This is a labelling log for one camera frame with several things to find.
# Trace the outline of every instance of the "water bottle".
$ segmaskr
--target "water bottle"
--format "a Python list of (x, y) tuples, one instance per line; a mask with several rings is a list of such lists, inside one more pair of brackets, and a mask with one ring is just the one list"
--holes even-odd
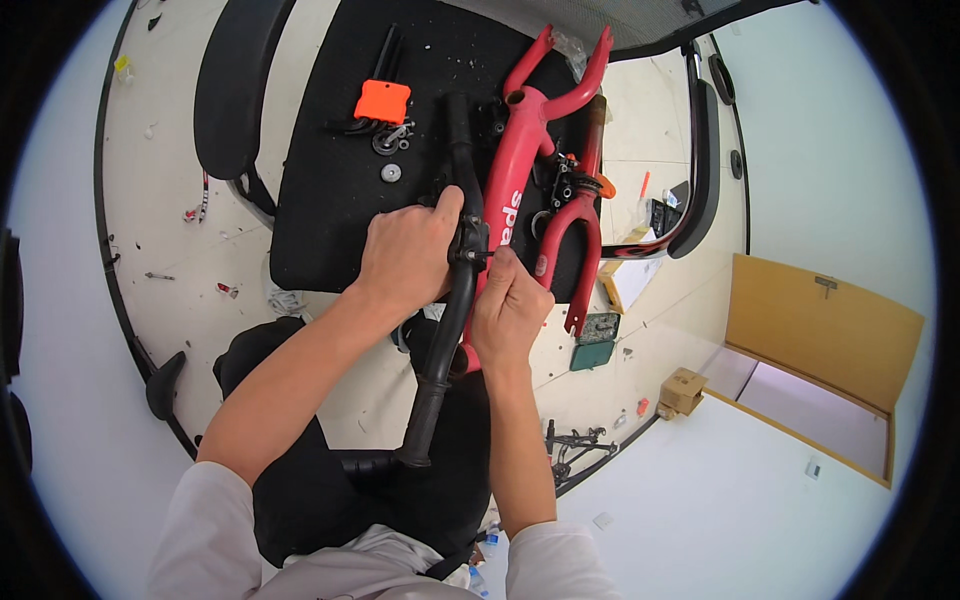
[(490, 593), (487, 591), (487, 582), (483, 580), (483, 576), (475, 566), (470, 568), (470, 591), (481, 598), (487, 598), (490, 596)]
[(484, 538), (483, 556), (492, 559), (496, 556), (497, 544), (500, 542), (500, 521), (492, 521), (487, 527), (487, 536)]

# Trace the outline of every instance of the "person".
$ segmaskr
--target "person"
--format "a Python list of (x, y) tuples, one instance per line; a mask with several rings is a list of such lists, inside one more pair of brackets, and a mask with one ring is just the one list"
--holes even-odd
[[(357, 484), (326, 446), (316, 412), (337, 380), (444, 293), (462, 205), (450, 186), (435, 209), (377, 215), (359, 277), (319, 318), (233, 340), (214, 367), (225, 401), (174, 492), (148, 597), (475, 597), (461, 564), (491, 492), (510, 539), (508, 597), (620, 597), (587, 528), (557, 520), (529, 364), (554, 299), (509, 248), (474, 305), (483, 370), (451, 382), (431, 466)], [(429, 339), (409, 336), (415, 371)], [(261, 555), (283, 567), (263, 586)]]

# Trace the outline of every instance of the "forearm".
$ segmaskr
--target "forearm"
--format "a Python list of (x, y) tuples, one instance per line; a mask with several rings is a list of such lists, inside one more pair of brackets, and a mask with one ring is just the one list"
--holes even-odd
[(490, 395), (490, 485), (512, 538), (525, 527), (557, 520), (553, 474), (540, 432), (529, 366), (485, 373)]
[(406, 315), (351, 286), (240, 383), (204, 433), (198, 461), (251, 486), (300, 436), (344, 373)]

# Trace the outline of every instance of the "tiled floor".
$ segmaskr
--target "tiled floor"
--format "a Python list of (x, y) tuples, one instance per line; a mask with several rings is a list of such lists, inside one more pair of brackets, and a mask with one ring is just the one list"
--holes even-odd
[[(263, 298), (261, 265), (271, 233), (233, 199), (226, 185), (210, 181), (206, 220), (180, 217), (202, 195), (202, 169), (193, 146), (193, 95), (209, 33), (225, 0), (163, 5), (163, 18), (147, 31), (160, 9), (155, 2), (135, 11), (121, 45), (135, 69), (130, 86), (114, 84), (104, 141), (104, 204), (108, 231), (122, 255), (116, 265), (132, 326), (161, 364), (179, 350), (187, 354), (175, 412), (192, 437), (203, 433), (220, 405), (210, 371), (217, 355), (240, 331), (272, 318)], [(257, 168), (276, 194), (299, 98), (337, 3), (295, 5), (271, 69), (264, 103)], [(708, 39), (701, 45), (709, 48)], [(610, 65), (603, 82), (612, 112), (604, 145), (605, 173), (617, 197), (604, 201), (603, 238), (619, 241), (640, 224), (638, 202), (647, 171), (648, 196), (686, 180), (689, 170), (689, 108), (679, 51)], [(592, 371), (568, 369), (573, 340), (563, 330), (566, 305), (558, 305), (531, 355), (543, 418), (558, 428), (602, 425), (622, 440), (638, 426), (636, 404), (651, 398), (653, 415), (660, 382), (678, 366), (697, 370), (723, 340), (734, 252), (744, 245), (742, 181), (729, 169), (736, 147), (732, 112), (721, 105), (720, 206), (707, 238), (682, 260), (665, 259), (620, 326), (610, 364)], [(153, 137), (144, 131), (152, 126)], [(146, 272), (175, 276), (147, 279)], [(237, 286), (231, 299), (217, 282)], [(308, 310), (319, 314), (330, 295), (309, 294)], [(607, 311), (597, 288), (592, 311)], [(384, 340), (347, 374), (319, 415), (332, 447), (396, 447), (402, 440), (416, 382), (405, 355)], [(628, 425), (615, 431), (620, 414)]]

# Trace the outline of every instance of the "washer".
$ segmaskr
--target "washer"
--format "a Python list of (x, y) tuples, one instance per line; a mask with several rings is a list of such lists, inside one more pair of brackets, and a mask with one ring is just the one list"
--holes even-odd
[(400, 166), (392, 162), (380, 169), (380, 178), (387, 183), (394, 183), (400, 180)]

